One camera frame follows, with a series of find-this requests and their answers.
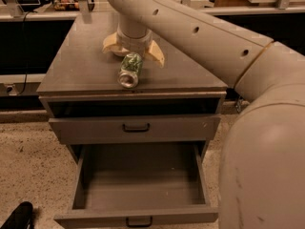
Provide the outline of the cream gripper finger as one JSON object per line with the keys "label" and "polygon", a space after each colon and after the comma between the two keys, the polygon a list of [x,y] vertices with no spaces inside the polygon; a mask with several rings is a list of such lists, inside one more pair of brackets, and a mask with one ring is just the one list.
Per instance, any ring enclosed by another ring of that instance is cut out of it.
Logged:
{"label": "cream gripper finger", "polygon": [[107,52],[113,52],[113,53],[119,53],[121,52],[121,45],[119,44],[117,40],[117,33],[113,33],[108,35],[104,41],[103,41],[103,53]]}
{"label": "cream gripper finger", "polygon": [[149,47],[145,50],[145,58],[153,61],[159,68],[163,68],[165,64],[165,56],[158,44],[153,40]]}

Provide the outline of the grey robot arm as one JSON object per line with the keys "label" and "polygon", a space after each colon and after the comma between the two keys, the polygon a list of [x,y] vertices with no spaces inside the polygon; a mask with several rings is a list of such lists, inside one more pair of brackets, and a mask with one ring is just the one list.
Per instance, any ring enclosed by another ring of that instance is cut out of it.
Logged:
{"label": "grey robot arm", "polygon": [[305,229],[303,55],[173,0],[108,1],[250,103],[222,148],[219,229]]}

